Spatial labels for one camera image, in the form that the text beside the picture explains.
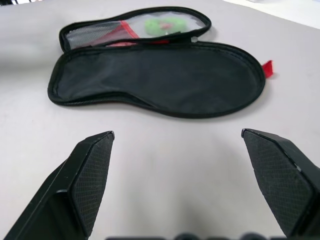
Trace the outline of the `green zipper pull charm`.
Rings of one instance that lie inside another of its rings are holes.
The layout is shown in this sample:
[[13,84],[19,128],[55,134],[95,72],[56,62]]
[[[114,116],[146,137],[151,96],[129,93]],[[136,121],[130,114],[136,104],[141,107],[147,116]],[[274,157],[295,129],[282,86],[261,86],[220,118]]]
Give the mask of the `green zipper pull charm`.
[[179,17],[154,17],[144,22],[146,33],[152,37],[161,37],[185,32],[187,23]]

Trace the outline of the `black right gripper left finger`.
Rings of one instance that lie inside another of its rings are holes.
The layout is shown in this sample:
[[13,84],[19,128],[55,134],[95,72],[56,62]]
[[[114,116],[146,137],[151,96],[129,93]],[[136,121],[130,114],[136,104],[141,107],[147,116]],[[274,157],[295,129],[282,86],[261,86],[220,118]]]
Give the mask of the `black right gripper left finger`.
[[3,240],[88,240],[105,192],[115,134],[80,141],[42,183]]

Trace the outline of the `black red paddle case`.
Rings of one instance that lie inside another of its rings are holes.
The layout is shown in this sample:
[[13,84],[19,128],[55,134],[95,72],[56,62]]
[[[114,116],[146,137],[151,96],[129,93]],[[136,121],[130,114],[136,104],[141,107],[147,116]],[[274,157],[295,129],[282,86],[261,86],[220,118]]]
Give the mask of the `black red paddle case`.
[[[185,20],[187,30],[148,35],[145,21],[164,17]],[[123,103],[186,119],[242,110],[263,92],[273,63],[261,64],[236,46],[200,41],[211,27],[206,15],[180,6],[67,25],[59,32],[63,54],[48,98],[61,106]]]

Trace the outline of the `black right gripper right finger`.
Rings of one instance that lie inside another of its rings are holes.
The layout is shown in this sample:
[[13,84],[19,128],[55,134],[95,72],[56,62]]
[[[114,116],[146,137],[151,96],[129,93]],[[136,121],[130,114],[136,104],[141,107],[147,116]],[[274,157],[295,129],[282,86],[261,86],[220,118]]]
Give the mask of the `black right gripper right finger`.
[[241,132],[258,187],[287,238],[320,240],[320,168],[290,140]]

